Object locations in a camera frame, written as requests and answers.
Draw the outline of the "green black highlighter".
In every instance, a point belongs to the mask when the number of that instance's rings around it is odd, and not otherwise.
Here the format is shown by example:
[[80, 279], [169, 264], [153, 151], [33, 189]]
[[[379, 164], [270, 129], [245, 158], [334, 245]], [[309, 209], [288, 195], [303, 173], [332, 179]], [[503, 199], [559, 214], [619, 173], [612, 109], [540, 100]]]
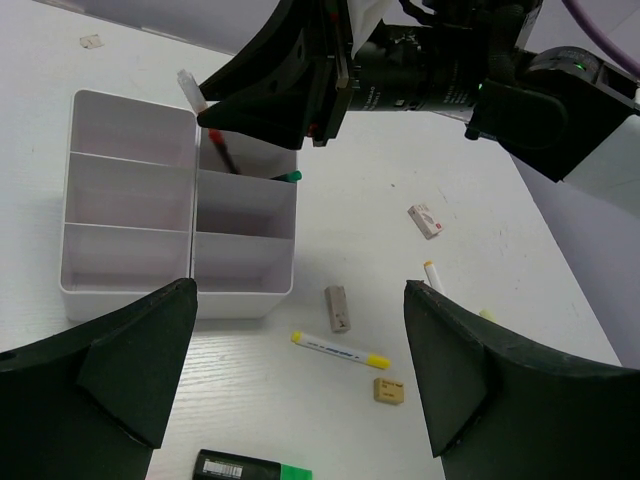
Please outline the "green black highlighter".
[[201, 449], [193, 480], [312, 480], [313, 473], [300, 467], [226, 452]]

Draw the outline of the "orange capped white marker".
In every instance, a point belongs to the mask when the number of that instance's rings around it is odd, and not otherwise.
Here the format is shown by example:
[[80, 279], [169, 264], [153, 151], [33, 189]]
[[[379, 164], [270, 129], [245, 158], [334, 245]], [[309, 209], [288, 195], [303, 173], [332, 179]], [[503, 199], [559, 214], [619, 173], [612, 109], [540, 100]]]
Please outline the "orange capped white marker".
[[424, 271], [428, 278], [430, 286], [438, 293], [445, 295], [446, 290], [440, 279], [438, 271], [433, 261], [426, 261], [424, 263]]

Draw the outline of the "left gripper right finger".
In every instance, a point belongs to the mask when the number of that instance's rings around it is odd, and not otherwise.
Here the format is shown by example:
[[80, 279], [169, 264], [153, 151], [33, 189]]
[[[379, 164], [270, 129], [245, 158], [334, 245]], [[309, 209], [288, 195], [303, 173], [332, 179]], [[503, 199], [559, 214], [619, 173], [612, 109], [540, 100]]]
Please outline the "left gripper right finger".
[[639, 374], [473, 314], [423, 282], [404, 321], [432, 454], [449, 479], [635, 479]]

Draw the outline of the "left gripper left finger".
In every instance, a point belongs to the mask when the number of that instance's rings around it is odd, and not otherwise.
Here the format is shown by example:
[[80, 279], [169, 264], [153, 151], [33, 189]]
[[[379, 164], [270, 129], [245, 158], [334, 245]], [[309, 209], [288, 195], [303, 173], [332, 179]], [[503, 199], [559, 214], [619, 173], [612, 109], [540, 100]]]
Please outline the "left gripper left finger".
[[1, 355], [4, 479], [143, 479], [162, 445], [198, 308], [176, 280]]

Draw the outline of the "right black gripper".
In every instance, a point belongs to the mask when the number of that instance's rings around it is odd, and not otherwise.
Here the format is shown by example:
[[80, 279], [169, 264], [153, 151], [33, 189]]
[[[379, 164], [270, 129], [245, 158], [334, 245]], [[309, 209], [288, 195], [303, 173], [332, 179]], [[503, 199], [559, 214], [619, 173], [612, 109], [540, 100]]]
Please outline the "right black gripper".
[[259, 32], [203, 81], [206, 128], [288, 150], [325, 146], [347, 111], [478, 116], [517, 86], [538, 1], [280, 1]]

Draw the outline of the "green capped pen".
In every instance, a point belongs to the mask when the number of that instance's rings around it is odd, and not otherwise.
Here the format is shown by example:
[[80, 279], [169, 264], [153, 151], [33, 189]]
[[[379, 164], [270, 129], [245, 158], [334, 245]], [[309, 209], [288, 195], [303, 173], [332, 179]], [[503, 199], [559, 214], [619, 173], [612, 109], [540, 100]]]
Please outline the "green capped pen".
[[286, 182], [286, 183], [297, 183], [302, 178], [303, 178], [302, 173], [299, 170], [295, 170], [292, 172], [288, 172], [285, 174], [272, 177], [272, 180]]

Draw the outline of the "yellow capped white marker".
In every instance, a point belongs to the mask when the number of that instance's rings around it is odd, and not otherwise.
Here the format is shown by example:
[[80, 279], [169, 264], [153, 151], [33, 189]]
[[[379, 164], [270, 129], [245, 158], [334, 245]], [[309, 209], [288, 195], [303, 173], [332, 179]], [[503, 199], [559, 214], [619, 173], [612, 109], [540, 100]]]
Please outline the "yellow capped white marker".
[[391, 361], [384, 356], [332, 343], [301, 331], [294, 331], [291, 335], [291, 341], [304, 348], [323, 352], [376, 369], [388, 370], [391, 368]]

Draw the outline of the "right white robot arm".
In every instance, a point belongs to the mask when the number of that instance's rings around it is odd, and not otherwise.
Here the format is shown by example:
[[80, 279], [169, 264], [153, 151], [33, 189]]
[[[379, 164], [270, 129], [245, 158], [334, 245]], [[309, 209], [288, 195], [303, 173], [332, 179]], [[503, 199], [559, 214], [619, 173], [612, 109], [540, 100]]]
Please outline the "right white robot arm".
[[607, 39], [600, 58], [529, 52], [538, 1], [282, 1], [199, 87], [201, 127], [297, 150], [323, 147], [350, 111], [461, 120], [546, 178], [639, 211], [639, 70]]

